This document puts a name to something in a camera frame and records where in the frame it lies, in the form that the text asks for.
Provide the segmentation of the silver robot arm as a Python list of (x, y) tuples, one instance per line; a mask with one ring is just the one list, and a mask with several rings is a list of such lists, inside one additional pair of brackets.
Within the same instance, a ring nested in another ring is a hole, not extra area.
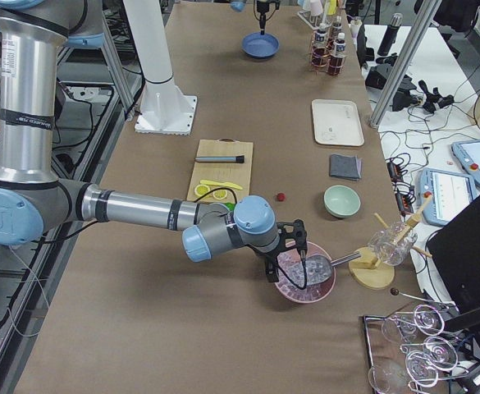
[(284, 273), (279, 254), (306, 253), (301, 221), (279, 222), (262, 197), (196, 203), (101, 189), (59, 177), (51, 168), (57, 55), (61, 47), (100, 48), (99, 1), (0, 1), (0, 245), (21, 245), (67, 222), (125, 222), (180, 231), (200, 262), (249, 247), (268, 281)]
[[(247, 4), (246, 0), (229, 1), (233, 11), (242, 12)], [(261, 35), (266, 33), (266, 24), (274, 13), (280, 9), (280, 0), (255, 0), (253, 1), (254, 17), (258, 21)]]

